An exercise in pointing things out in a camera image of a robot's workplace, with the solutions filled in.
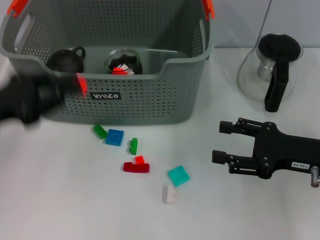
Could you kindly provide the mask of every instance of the white wall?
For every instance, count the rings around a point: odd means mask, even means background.
[[[0,0],[0,19],[11,2]],[[269,0],[213,0],[213,3],[216,11],[215,46],[253,47]],[[304,47],[320,47],[319,10],[320,0],[273,0],[264,32],[286,33]]]

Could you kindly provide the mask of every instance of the green lego brick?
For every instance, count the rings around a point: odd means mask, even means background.
[[[93,131],[98,135],[99,138],[105,139],[108,133],[102,128],[100,125],[96,125],[93,127]]]
[[[137,138],[133,138],[132,141],[130,142],[130,149],[129,152],[132,155],[137,155],[137,148],[138,148],[138,139]]]

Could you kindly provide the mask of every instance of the glass coffee pot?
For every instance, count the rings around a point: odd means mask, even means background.
[[[297,63],[302,55],[303,48],[291,36],[261,36],[240,67],[240,89],[248,97],[264,101],[267,112],[277,112],[282,99],[290,95],[297,83]]]

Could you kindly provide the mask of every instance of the red lego brick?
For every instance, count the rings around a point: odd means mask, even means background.
[[[146,174],[149,173],[150,165],[145,164],[133,164],[132,162],[125,162],[123,164],[123,171],[127,173]]]
[[[144,156],[136,156],[135,164],[145,164]]]

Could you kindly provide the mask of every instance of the kettle lid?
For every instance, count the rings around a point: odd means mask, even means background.
[[[286,57],[289,62],[299,59],[302,47],[291,36],[286,34],[267,34],[263,36],[258,49],[266,58],[276,61],[278,57]]]
[[[74,63],[77,60],[77,58],[79,58],[79,56],[76,53],[68,49],[63,49],[53,54],[50,62],[58,66],[66,66]]]

